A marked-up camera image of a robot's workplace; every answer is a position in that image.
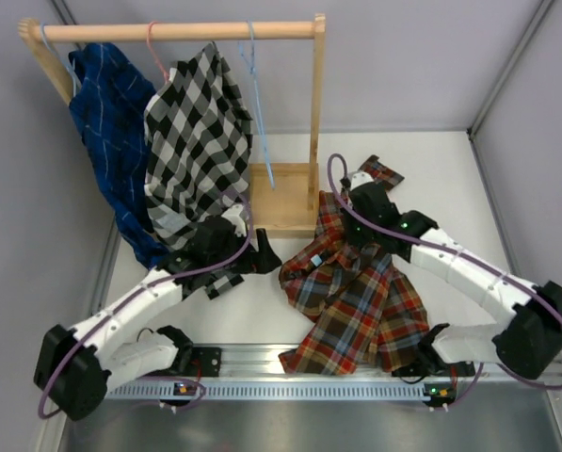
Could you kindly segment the red orange plaid shirt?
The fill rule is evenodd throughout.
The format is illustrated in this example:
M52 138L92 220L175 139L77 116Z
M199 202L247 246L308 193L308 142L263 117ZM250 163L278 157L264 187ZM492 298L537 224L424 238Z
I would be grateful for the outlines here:
M429 324L408 277L376 244L345 239L341 205L322 191L314 239L282 264L281 289L313 326L279 360L287 374L352 374L362 363L392 373L413 364Z

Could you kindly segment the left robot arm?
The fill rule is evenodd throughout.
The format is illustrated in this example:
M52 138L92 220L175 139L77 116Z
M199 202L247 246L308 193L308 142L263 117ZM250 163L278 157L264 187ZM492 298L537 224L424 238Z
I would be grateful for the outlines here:
M281 265L266 230L240 213L207 218L181 249L165 256L133 289L97 314L42 339L34 383L41 396L38 415L50 418L52 401L73 421L94 412L105 396L125 383L167 370L173 376L192 364L192 343L166 326L140 340L146 324L206 286L214 273L268 274Z

